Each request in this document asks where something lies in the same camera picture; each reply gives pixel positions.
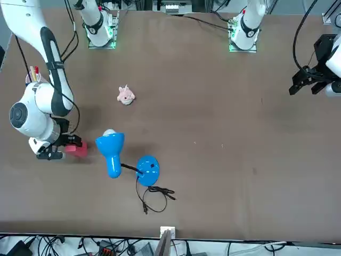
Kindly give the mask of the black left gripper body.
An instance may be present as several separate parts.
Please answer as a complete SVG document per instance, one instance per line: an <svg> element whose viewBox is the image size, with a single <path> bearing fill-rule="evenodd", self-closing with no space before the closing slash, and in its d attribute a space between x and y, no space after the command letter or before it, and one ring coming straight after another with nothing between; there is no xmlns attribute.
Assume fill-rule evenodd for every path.
<svg viewBox="0 0 341 256"><path fill-rule="evenodd" d="M334 39L336 34L322 34L314 43L314 50L317 59L317 65L308 69L310 73L330 73L331 71L326 66L326 62L332 52Z"/></svg>

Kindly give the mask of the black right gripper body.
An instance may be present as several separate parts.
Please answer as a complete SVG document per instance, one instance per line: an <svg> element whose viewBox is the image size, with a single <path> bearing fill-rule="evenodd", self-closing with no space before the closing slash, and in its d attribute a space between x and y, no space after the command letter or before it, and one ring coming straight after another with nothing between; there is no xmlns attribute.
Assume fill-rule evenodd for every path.
<svg viewBox="0 0 341 256"><path fill-rule="evenodd" d="M53 132L52 138L54 146L71 145L71 136L68 134L69 121L64 118L53 117Z"/></svg>

